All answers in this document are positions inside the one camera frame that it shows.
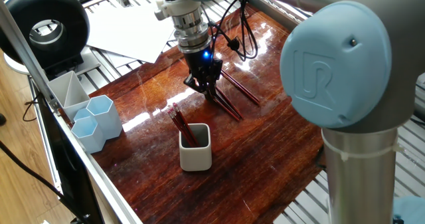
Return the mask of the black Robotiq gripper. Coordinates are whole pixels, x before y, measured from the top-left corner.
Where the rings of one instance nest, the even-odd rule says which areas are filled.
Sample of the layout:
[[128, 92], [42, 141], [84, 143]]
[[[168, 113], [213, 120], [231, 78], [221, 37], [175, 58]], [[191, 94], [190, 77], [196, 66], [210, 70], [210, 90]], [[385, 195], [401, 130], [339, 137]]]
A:
[[206, 99], [216, 96], [216, 82], [220, 79], [222, 60], [214, 59], [210, 47], [195, 53], [184, 53], [189, 67], [189, 76], [183, 81], [185, 85], [205, 96]]

